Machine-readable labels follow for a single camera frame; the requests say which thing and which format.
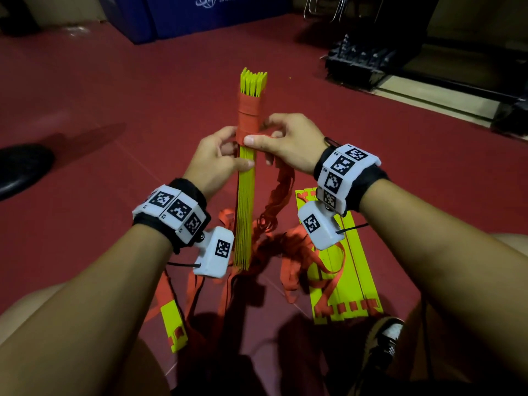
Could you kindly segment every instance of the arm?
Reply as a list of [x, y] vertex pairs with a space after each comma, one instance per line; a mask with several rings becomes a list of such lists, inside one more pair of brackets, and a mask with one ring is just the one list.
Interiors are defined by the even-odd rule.
[[[326, 149], [317, 126], [302, 114], [273, 114], [265, 126], [279, 128], [274, 138], [244, 143], [313, 174]], [[528, 258], [384, 179], [360, 212], [433, 304], [528, 381]]]
[[[208, 136], [184, 175], [209, 199], [253, 161], [234, 158], [232, 126]], [[133, 226], [53, 295], [0, 346], [0, 388], [9, 395], [100, 395], [137, 337], [169, 240]]]

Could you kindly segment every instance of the red mat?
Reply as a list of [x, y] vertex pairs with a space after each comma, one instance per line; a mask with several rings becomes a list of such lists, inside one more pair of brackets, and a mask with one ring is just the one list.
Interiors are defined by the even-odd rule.
[[[0, 311], [88, 266], [127, 230], [140, 200], [184, 172], [200, 138], [235, 124], [245, 66], [269, 73], [267, 112], [305, 113], [327, 136], [380, 156], [403, 188], [484, 231], [528, 234], [525, 144], [324, 81], [325, 51], [295, 41], [306, 27], [287, 15], [142, 46], [107, 24], [89, 26], [81, 37], [63, 31], [0, 37], [0, 146], [45, 139], [59, 159], [36, 186], [0, 203]], [[276, 178], [262, 162], [255, 212]], [[295, 188], [313, 185], [298, 175]], [[235, 186], [233, 178], [211, 200], [213, 217], [234, 207]], [[295, 203], [279, 218], [280, 230], [296, 225]], [[370, 228], [360, 238], [384, 309], [405, 317], [416, 288]], [[192, 255], [174, 259], [189, 262]], [[183, 295], [186, 271], [170, 272]], [[277, 262], [258, 282], [266, 286], [265, 302], [246, 309], [241, 352], [272, 339], [252, 359], [266, 391], [275, 394], [277, 328], [310, 307], [282, 300]], [[207, 292], [200, 303], [198, 311], [216, 310]]]

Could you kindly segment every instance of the black and white sneaker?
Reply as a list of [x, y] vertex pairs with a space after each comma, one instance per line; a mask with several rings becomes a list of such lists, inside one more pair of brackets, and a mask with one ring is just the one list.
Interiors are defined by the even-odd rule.
[[376, 378], [389, 367], [402, 327], [403, 321], [396, 317], [385, 317], [374, 324], [366, 339], [361, 372], [349, 396], [359, 395], [365, 381]]

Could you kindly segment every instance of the black wristband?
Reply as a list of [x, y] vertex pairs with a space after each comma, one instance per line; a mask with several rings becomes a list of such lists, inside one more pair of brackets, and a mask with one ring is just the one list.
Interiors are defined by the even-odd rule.
[[165, 225], [162, 221], [158, 219], [158, 217], [147, 215], [145, 213], [139, 213], [134, 218], [134, 223], [132, 224], [132, 226], [134, 226], [135, 224], [147, 225], [160, 232], [172, 244], [174, 254], [179, 254], [180, 249], [187, 246], [185, 243], [182, 242], [182, 240], [178, 236], [176, 236], [176, 232], [174, 231], [174, 229], [172, 229], [168, 225]]
[[[175, 189], [181, 190], [183, 193], [187, 194], [190, 198], [193, 200], [196, 200], [202, 211], [205, 213], [206, 220], [204, 223], [202, 223], [203, 227], [205, 228], [209, 222], [211, 221], [211, 216], [207, 213], [205, 210], [207, 208], [207, 200], [205, 199], [205, 196], [203, 195], [200, 190], [193, 185], [193, 183], [190, 180], [183, 179], [183, 178], [176, 178], [171, 183], [168, 184], [170, 187], [174, 187]], [[143, 224], [150, 226], [151, 228], [157, 230], [158, 232], [162, 233], [172, 244], [172, 248], [174, 250], [174, 254], [179, 254], [180, 249], [186, 246], [192, 246], [195, 242], [195, 240], [190, 241], [189, 244], [185, 244], [177, 235], [174, 229], [172, 229], [170, 226], [164, 224], [162, 221], [160, 221], [157, 217], [153, 217], [151, 215], [147, 215], [145, 213], [139, 213], [136, 215], [134, 219], [133, 226], [135, 224]], [[196, 239], [200, 236], [200, 233], [197, 232], [193, 239]]]
[[321, 174], [321, 171], [323, 170], [323, 164], [325, 163], [326, 159], [330, 157], [330, 155], [334, 152], [335, 147], [334, 146], [328, 146], [325, 151], [321, 154], [321, 157], [317, 164], [315, 164], [315, 168], [313, 169], [313, 179], [319, 180], [319, 175]]
[[365, 168], [352, 183], [352, 188], [346, 197], [346, 209], [360, 211], [360, 202], [368, 188], [379, 179], [389, 179], [387, 173], [376, 164]]

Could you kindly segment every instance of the blue container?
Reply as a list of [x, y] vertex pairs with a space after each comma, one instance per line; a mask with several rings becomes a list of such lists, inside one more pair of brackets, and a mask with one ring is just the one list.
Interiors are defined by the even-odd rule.
[[134, 44], [156, 39], [146, 0], [99, 0], [108, 21]]
[[159, 38], [283, 15], [290, 0], [147, 0]]

